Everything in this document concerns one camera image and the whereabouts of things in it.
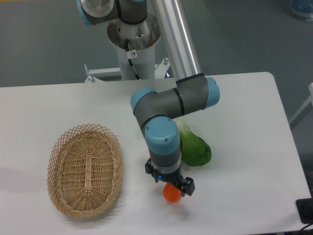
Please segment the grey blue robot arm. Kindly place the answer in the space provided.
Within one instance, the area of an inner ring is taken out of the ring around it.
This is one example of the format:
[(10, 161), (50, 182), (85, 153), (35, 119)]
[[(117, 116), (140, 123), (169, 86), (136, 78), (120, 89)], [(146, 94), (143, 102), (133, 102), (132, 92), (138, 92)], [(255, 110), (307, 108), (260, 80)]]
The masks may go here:
[(139, 52), (164, 38), (176, 87), (160, 93), (139, 89), (130, 104), (150, 153), (146, 173), (157, 182), (171, 183), (184, 196), (192, 195), (194, 180), (181, 173), (180, 134), (174, 119), (216, 105), (220, 91), (200, 69), (182, 2), (155, 0), (152, 5), (154, 15), (148, 13), (144, 0), (77, 2), (86, 24), (109, 23), (107, 34), (123, 51), (130, 78), (143, 78), (134, 62)]

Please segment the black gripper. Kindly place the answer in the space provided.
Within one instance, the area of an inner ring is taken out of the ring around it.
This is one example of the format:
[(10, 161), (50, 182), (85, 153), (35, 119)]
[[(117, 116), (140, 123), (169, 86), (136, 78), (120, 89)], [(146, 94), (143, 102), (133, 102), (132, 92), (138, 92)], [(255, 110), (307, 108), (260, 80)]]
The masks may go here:
[(154, 181), (171, 183), (181, 191), (182, 197), (192, 196), (195, 190), (194, 180), (190, 177), (184, 178), (181, 173), (181, 158), (171, 166), (159, 166), (149, 159), (145, 164), (145, 172), (154, 178)]

